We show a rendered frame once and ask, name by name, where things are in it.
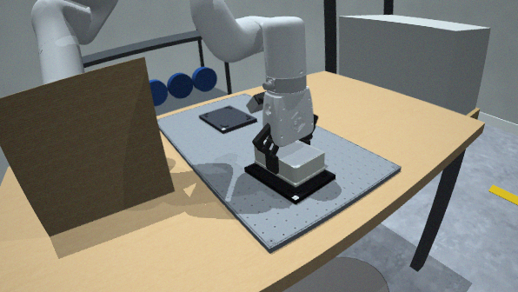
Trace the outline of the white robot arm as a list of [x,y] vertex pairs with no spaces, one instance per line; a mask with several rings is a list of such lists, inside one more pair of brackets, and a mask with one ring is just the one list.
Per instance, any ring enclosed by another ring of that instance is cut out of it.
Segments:
[[[71,1],[88,8],[64,0],[37,0],[32,8],[43,84],[85,73],[79,44],[95,39],[118,2]],[[307,88],[305,25],[301,18],[234,19],[224,0],[190,0],[190,11],[198,33],[219,60],[235,63],[264,51],[264,90],[290,94]]]

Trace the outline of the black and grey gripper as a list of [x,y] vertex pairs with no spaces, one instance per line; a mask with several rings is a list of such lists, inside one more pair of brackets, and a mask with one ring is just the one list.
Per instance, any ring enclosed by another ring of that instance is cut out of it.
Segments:
[[[307,92],[306,92],[307,91]],[[276,153],[297,140],[310,145],[318,116],[313,113],[309,87],[303,91],[279,94],[267,90],[264,93],[262,109],[262,130],[253,139],[256,148],[265,154],[266,168],[279,173]],[[264,140],[267,140],[263,144]],[[271,144],[273,145],[270,150]]]

